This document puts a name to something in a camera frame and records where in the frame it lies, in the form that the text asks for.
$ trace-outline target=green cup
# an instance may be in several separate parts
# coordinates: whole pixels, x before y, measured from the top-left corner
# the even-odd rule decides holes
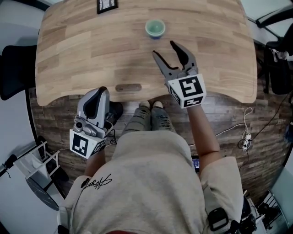
[[[162,20],[149,20],[146,22],[146,32],[151,39],[160,39],[165,30],[166,26]]]

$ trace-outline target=floor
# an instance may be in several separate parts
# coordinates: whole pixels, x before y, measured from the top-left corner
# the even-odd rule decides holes
[[[256,50],[261,57],[262,51]],[[285,96],[277,96],[272,93],[263,93],[263,79],[258,80],[257,99],[253,104],[242,104],[230,97],[213,94],[206,97],[202,105],[215,133],[219,133],[238,123],[243,122],[243,114],[246,108],[252,107],[253,113],[246,117],[249,132],[254,137],[266,123],[274,116],[281,101]],[[76,115],[77,104],[81,95],[59,98],[47,106],[39,106],[36,100],[35,90],[30,91],[30,101],[33,119],[38,135],[42,135],[47,141],[51,151],[60,151],[59,160],[61,167],[67,172],[70,181],[62,184],[65,194],[68,193],[73,181],[83,174],[86,161],[68,150],[69,129],[72,128]],[[174,127],[188,144],[193,144],[193,138],[189,126],[186,110],[178,107],[171,96],[157,98],[163,103],[169,113]],[[116,138],[119,139],[126,123],[138,107],[138,102],[123,103],[124,114],[115,125]],[[244,126],[239,126],[229,132],[218,136],[221,153],[224,156],[236,157],[242,186],[248,190],[248,194],[256,203],[262,198],[270,187],[278,170],[280,169],[289,143],[284,139],[284,132],[292,116],[292,110],[288,101],[284,101],[278,114],[272,122],[257,136],[249,148],[249,160],[246,152],[237,147],[242,138]],[[106,148],[107,160],[115,150],[115,145]],[[191,147],[191,154],[196,155],[195,147]]]

